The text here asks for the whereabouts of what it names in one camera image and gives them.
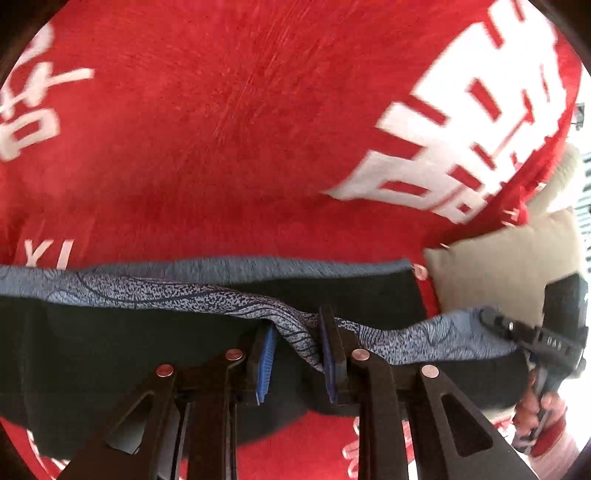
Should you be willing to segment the person's right hand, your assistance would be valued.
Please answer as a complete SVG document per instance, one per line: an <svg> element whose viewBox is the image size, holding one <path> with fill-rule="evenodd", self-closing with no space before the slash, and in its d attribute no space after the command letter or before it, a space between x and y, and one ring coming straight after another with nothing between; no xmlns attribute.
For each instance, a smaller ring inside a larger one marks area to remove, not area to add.
<svg viewBox="0 0 591 480"><path fill-rule="evenodd" d="M527 390L516 405L512 446L522 454L540 456L564 433L567 407L556 391L549 390L548 384L547 372L534 369Z"/></svg>

